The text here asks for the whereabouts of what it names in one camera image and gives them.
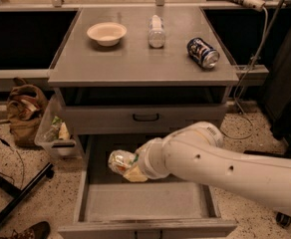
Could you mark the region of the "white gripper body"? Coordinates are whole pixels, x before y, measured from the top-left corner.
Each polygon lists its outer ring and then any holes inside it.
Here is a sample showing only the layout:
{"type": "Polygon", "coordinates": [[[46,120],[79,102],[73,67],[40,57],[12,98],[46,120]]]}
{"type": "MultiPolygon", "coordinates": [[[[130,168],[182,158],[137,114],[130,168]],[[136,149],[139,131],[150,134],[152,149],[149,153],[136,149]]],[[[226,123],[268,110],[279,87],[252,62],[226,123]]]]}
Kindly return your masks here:
{"type": "Polygon", "coordinates": [[[144,144],[145,150],[138,154],[137,164],[141,172],[149,179],[162,179],[169,175],[164,164],[162,139],[157,137],[144,144]]]}

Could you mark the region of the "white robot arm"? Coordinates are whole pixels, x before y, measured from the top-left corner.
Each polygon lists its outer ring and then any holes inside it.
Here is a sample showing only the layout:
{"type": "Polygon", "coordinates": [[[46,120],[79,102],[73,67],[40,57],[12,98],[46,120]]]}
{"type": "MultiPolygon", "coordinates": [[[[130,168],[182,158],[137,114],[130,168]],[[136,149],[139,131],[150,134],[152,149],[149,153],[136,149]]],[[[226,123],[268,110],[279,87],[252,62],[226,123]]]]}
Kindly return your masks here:
{"type": "Polygon", "coordinates": [[[138,160],[124,177],[142,182],[172,174],[291,216],[291,159],[230,151],[222,143],[222,133],[215,125],[195,123],[142,145],[138,160]]]}

